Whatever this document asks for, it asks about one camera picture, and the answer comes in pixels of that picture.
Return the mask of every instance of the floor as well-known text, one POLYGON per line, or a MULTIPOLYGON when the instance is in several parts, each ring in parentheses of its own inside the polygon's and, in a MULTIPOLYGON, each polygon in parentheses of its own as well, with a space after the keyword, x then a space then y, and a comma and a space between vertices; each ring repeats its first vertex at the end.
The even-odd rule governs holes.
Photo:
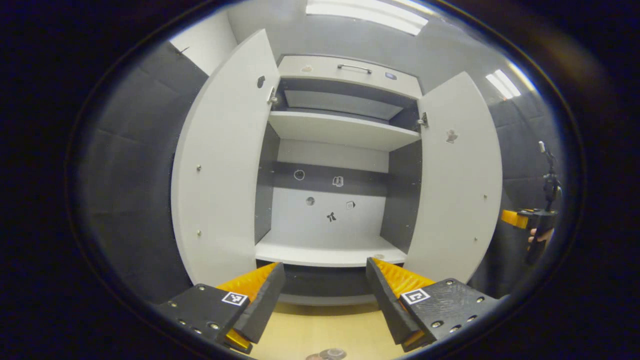
POLYGON ((297 306, 279 303, 251 356, 258 360, 305 360, 328 348, 346 359, 384 360, 404 354, 395 345, 377 304, 297 306))

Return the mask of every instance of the black handle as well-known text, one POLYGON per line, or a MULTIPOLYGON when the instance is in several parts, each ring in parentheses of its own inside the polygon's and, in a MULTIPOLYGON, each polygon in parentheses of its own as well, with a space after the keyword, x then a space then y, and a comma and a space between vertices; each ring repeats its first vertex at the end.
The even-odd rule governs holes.
POLYGON ((555 214, 547 213, 546 211, 540 211, 538 215, 538 225, 536 226, 536 234, 533 236, 533 241, 529 246, 529 251, 525 258, 527 265, 535 264, 544 252, 547 241, 538 241, 538 238, 554 228, 554 215, 555 214))

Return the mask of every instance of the cabinet door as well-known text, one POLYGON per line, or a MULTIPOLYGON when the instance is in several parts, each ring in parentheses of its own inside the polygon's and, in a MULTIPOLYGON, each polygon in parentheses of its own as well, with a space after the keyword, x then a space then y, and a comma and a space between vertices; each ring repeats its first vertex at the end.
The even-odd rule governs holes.
POLYGON ((462 72, 418 100, 422 190, 404 267, 467 282, 493 236, 502 196, 498 136, 480 91, 462 72))
POLYGON ((173 164, 173 230, 194 284, 255 269, 255 192, 262 139, 278 86, 267 34, 238 45, 202 87, 173 164))

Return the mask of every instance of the drawer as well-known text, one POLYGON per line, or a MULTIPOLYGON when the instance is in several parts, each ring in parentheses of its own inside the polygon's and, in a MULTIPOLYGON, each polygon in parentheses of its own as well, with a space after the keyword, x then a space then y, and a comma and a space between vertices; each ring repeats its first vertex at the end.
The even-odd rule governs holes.
POLYGON ((422 97, 422 90, 415 76, 364 61, 332 56, 285 55, 278 70, 282 78, 341 81, 386 90, 412 99, 422 97))

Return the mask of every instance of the cabinet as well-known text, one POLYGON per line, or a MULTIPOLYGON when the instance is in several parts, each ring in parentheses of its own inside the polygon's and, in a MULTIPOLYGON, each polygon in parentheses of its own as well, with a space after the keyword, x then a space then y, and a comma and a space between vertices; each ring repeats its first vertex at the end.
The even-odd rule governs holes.
POLYGON ((194 283, 215 286, 256 260, 336 279, 351 269, 357 279, 369 256, 467 281, 492 237, 501 189, 493 121, 468 74, 423 96, 416 77, 379 64, 287 55, 276 65, 260 30, 189 112, 172 217, 194 283), (416 126, 423 113, 428 126, 416 126))

